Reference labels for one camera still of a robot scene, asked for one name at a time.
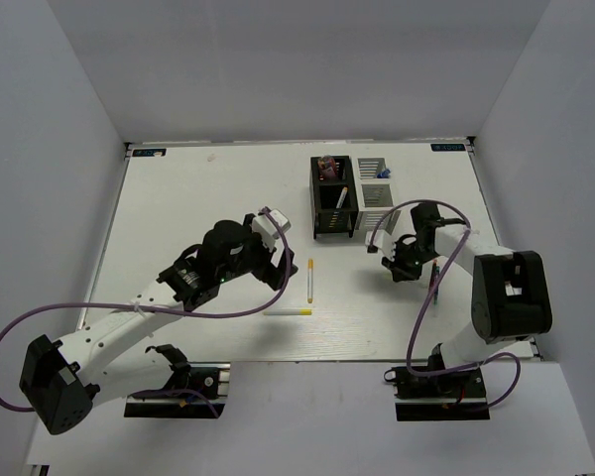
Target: cable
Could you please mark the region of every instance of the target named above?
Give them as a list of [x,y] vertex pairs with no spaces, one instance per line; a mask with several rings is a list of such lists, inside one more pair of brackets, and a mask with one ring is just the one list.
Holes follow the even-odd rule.
[[203,400],[210,411],[213,413],[215,417],[220,417],[220,414],[216,410],[216,407],[209,401],[209,399],[203,395],[201,392],[197,392],[196,390],[192,389],[172,389],[172,390],[142,390],[141,392],[135,392],[130,397],[134,399],[146,399],[150,397],[160,397],[160,396],[171,396],[174,394],[190,394],[194,395],[198,399]]
[[465,246],[465,242],[467,241],[467,238],[469,238],[469,235],[472,232],[472,230],[471,230],[472,224],[469,221],[469,218],[467,218],[465,216],[465,214],[462,211],[460,211],[458,208],[456,208],[454,205],[450,205],[449,203],[445,203],[444,201],[431,200],[431,199],[418,199],[418,200],[405,201],[404,203],[394,206],[393,208],[388,210],[384,214],[384,216],[382,216],[381,219],[377,222],[377,224],[375,225],[375,228],[373,229],[373,233],[370,237],[370,245],[373,246],[373,243],[375,241],[375,235],[377,234],[377,230],[379,230],[379,227],[381,226],[381,224],[384,222],[384,220],[388,216],[390,216],[393,212],[399,210],[400,208],[403,208],[408,205],[414,205],[417,203],[434,203],[436,205],[441,205],[441,206],[444,206],[445,208],[449,208],[465,222],[466,228],[465,228],[465,232],[463,233],[463,237],[458,242],[458,245],[456,245],[456,248],[454,249],[452,254],[447,258],[447,262],[445,263],[445,266],[442,267],[442,269],[440,270],[440,273],[438,274],[438,276],[434,280],[434,283],[432,284],[429,291],[427,292],[427,296],[425,297],[425,300],[423,301],[423,304],[420,307],[418,315],[416,316],[415,326],[413,327],[413,332],[410,337],[410,341],[408,342],[408,352],[406,353],[406,369],[408,370],[408,372],[410,374],[415,375],[417,377],[437,377],[439,375],[446,375],[446,374],[451,374],[454,372],[460,372],[463,370],[475,369],[475,368],[480,367],[483,364],[487,364],[487,363],[497,360],[501,357],[511,357],[516,362],[516,377],[514,378],[514,382],[512,383],[512,385],[509,387],[509,390],[505,394],[503,394],[499,399],[495,400],[491,404],[488,404],[487,406],[481,406],[480,408],[476,408],[476,411],[489,409],[489,408],[499,404],[506,397],[508,397],[509,394],[514,390],[514,388],[518,384],[518,380],[520,379],[520,374],[522,371],[520,359],[516,355],[512,354],[511,352],[500,352],[498,354],[495,354],[495,355],[489,357],[488,359],[486,359],[483,362],[472,362],[471,364],[458,365],[456,367],[450,367],[449,369],[444,369],[444,370],[432,370],[432,371],[420,372],[413,368],[413,350],[415,348],[415,342],[417,341],[418,332],[420,331],[420,325],[423,322],[423,318],[425,317],[427,308],[429,307],[429,305],[432,302],[432,297],[434,296],[434,293],[436,292],[438,285],[440,284],[441,281],[443,281],[443,278],[445,277],[445,274],[449,270],[449,267],[452,265],[452,263],[456,259],[456,256],[458,256],[458,253],[460,253],[460,251]]
[[[90,309],[118,309],[118,310],[125,310],[125,311],[136,311],[137,308],[144,312],[157,312],[162,314],[173,314],[173,315],[180,315],[182,317],[199,317],[199,318],[206,318],[206,319],[228,319],[232,317],[242,317],[244,315],[250,315],[258,313],[267,307],[271,307],[275,304],[278,299],[282,297],[287,289],[287,285],[289,284],[289,278],[291,277],[291,252],[289,249],[289,242],[287,241],[287,236],[285,235],[282,227],[278,224],[278,222],[271,216],[271,210],[269,207],[265,206],[262,210],[262,213],[269,219],[278,234],[280,235],[280,239],[282,240],[282,244],[285,247],[285,280],[280,287],[280,290],[266,303],[259,305],[258,307],[254,307],[253,309],[249,310],[242,310],[240,312],[227,312],[227,313],[218,313],[218,314],[208,314],[204,312],[186,312],[184,310],[176,310],[176,309],[167,309],[163,307],[157,307],[153,305],[141,305],[136,306],[134,304],[119,304],[114,302],[61,302],[57,304],[49,304],[43,305],[41,307],[36,307],[35,309],[31,309],[24,314],[20,315],[13,321],[11,321],[2,331],[0,332],[0,343],[5,338],[5,336],[13,329],[16,325],[18,325],[23,320],[28,319],[36,314],[40,314],[42,312],[47,312],[49,310],[56,310],[56,309],[75,309],[75,308],[90,308]],[[0,407],[3,407],[11,412],[18,412],[18,413],[28,413],[33,412],[34,409],[31,407],[18,407],[16,405],[12,405],[6,402],[2,397],[0,397]]]

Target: white wall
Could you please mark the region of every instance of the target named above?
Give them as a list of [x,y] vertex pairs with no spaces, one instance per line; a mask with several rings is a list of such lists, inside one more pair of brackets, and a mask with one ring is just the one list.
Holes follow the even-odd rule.
[[478,133],[548,0],[50,0],[128,142]]
[[554,322],[538,342],[595,456],[595,1],[551,2],[477,146],[504,243],[544,257]]
[[[0,330],[83,298],[123,149],[46,1],[0,0]],[[20,405],[28,342],[59,336],[75,313],[35,321],[0,351],[0,392]],[[0,476],[20,474],[34,421],[0,408]]]

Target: black storage bin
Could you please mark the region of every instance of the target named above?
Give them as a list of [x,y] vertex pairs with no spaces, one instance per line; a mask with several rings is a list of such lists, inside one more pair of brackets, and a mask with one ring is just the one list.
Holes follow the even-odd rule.
[[[348,233],[352,238],[359,214],[353,168],[348,156],[332,156],[337,164],[337,178],[323,179],[317,159],[310,158],[310,208],[313,239],[322,233]],[[341,208],[335,208],[344,186],[348,192]]]

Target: purple cable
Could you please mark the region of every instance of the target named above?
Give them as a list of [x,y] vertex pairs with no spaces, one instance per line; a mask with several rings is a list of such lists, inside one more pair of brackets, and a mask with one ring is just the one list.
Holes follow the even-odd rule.
[[[118,310],[126,310],[126,311],[136,311],[137,308],[144,312],[158,312],[161,314],[173,314],[173,315],[180,315],[183,317],[199,317],[199,318],[206,318],[206,319],[227,319],[232,317],[242,317],[244,315],[250,315],[260,312],[261,310],[266,309],[267,307],[272,306],[275,304],[278,299],[282,297],[287,289],[287,285],[289,284],[289,278],[291,277],[291,253],[289,251],[289,242],[287,241],[287,236],[282,231],[282,228],[278,224],[276,220],[271,216],[271,210],[269,207],[264,207],[261,210],[264,215],[271,221],[271,224],[274,225],[278,234],[280,235],[280,239],[282,240],[282,244],[285,247],[285,280],[280,287],[280,290],[265,304],[259,305],[258,307],[254,307],[253,309],[249,310],[242,310],[240,312],[227,312],[227,313],[219,313],[219,314],[208,314],[203,312],[186,312],[184,310],[176,310],[176,309],[166,309],[163,307],[157,307],[153,305],[141,305],[135,306],[134,304],[119,304],[114,302],[60,302],[57,304],[49,304],[43,305],[41,307],[36,307],[35,309],[31,309],[21,316],[14,319],[10,322],[2,331],[0,332],[0,342],[4,339],[4,337],[13,329],[16,325],[22,322],[29,317],[40,314],[42,312],[47,312],[49,310],[55,309],[74,309],[74,308],[96,308],[96,309],[118,309]],[[19,413],[28,413],[33,412],[34,409],[31,407],[18,407],[16,405],[12,405],[6,402],[2,397],[0,397],[0,407],[3,407],[7,410],[12,412],[19,412]]]
[[477,367],[480,367],[483,364],[492,362],[492,361],[497,360],[501,357],[511,357],[516,362],[516,377],[514,378],[514,382],[512,382],[512,385],[509,387],[509,390],[505,394],[503,394],[499,399],[495,400],[491,404],[486,405],[486,406],[481,406],[480,408],[477,407],[475,410],[478,411],[478,410],[489,409],[489,408],[499,404],[506,397],[508,397],[509,394],[514,390],[514,388],[518,384],[518,380],[520,379],[520,374],[522,372],[520,359],[516,355],[512,354],[511,352],[500,352],[498,354],[495,354],[495,355],[489,357],[484,362],[472,362],[471,364],[458,365],[456,367],[450,367],[449,369],[444,369],[444,370],[432,370],[432,371],[427,371],[427,372],[420,372],[413,368],[413,350],[415,348],[415,342],[417,341],[418,332],[420,331],[420,325],[423,322],[423,318],[425,317],[427,308],[429,307],[429,305],[432,302],[432,297],[434,296],[434,293],[438,289],[438,285],[440,285],[440,282],[443,281],[443,278],[445,277],[447,270],[449,270],[449,267],[452,265],[452,263],[458,256],[458,253],[460,253],[460,251],[465,246],[465,242],[467,241],[467,238],[469,238],[469,235],[471,234],[472,224],[469,221],[469,218],[467,218],[465,216],[465,214],[462,211],[460,211],[458,208],[456,208],[453,205],[450,205],[449,203],[445,203],[444,201],[431,200],[431,199],[418,199],[418,200],[406,201],[400,205],[397,205],[397,206],[391,208],[390,210],[388,210],[388,212],[386,212],[384,214],[384,216],[381,217],[381,219],[375,225],[375,229],[373,230],[373,233],[370,237],[370,245],[371,246],[373,245],[373,243],[375,241],[375,235],[377,235],[377,230],[379,230],[380,225],[384,222],[384,220],[388,216],[390,216],[396,210],[403,208],[404,206],[414,205],[417,203],[434,203],[437,205],[444,206],[445,208],[449,208],[465,222],[465,226],[467,228],[466,228],[465,232],[463,233],[463,237],[458,242],[458,245],[456,245],[456,248],[454,249],[452,254],[447,258],[447,262],[445,263],[445,266],[443,266],[442,269],[440,270],[440,273],[434,280],[434,283],[432,284],[429,291],[427,292],[427,296],[425,297],[425,300],[423,301],[423,304],[420,307],[420,310],[416,317],[415,326],[413,327],[413,332],[410,337],[410,341],[408,343],[408,352],[406,353],[406,369],[408,370],[409,373],[411,373],[412,375],[415,375],[417,377],[436,377],[439,375],[451,374],[451,373],[460,372],[463,370],[475,369]]
[[195,397],[203,400],[207,404],[207,406],[209,407],[209,409],[211,410],[211,412],[213,413],[213,415],[215,417],[217,417],[217,418],[220,417],[220,415],[218,414],[218,411],[216,410],[216,407],[211,404],[209,399],[205,395],[203,395],[201,392],[197,392],[196,390],[192,390],[192,389],[142,390],[141,392],[136,392],[136,393],[132,394],[130,397],[133,397],[135,399],[148,399],[150,397],[160,397],[161,395],[169,396],[169,395],[174,395],[174,394],[194,395]]

